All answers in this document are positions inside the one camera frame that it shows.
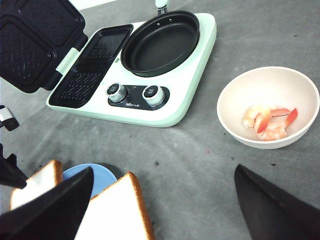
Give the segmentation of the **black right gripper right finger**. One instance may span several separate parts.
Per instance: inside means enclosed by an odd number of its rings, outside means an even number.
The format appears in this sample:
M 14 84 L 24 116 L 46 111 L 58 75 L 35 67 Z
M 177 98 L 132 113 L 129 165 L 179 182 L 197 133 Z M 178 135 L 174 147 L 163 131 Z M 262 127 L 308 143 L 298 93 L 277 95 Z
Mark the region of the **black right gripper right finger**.
M 319 209 L 239 164 L 234 183 L 253 240 L 318 240 Z

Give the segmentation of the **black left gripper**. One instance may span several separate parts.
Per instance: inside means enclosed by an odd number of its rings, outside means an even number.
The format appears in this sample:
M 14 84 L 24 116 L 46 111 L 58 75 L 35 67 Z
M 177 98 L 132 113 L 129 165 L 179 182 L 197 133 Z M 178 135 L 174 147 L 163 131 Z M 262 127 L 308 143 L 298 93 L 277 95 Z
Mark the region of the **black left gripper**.
M 23 189 L 27 186 L 27 176 L 17 165 L 17 156 L 11 154 L 5 158 L 3 155 L 3 145 L 0 145 L 0 184 Z

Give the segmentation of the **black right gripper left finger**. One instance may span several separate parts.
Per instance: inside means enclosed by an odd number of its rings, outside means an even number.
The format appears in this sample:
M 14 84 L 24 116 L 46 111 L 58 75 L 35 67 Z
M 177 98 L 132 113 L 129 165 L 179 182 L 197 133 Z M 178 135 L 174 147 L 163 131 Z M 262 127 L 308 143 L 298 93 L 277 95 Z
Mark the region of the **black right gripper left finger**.
M 73 240 L 94 183 L 87 167 L 36 199 L 0 217 L 2 240 Z

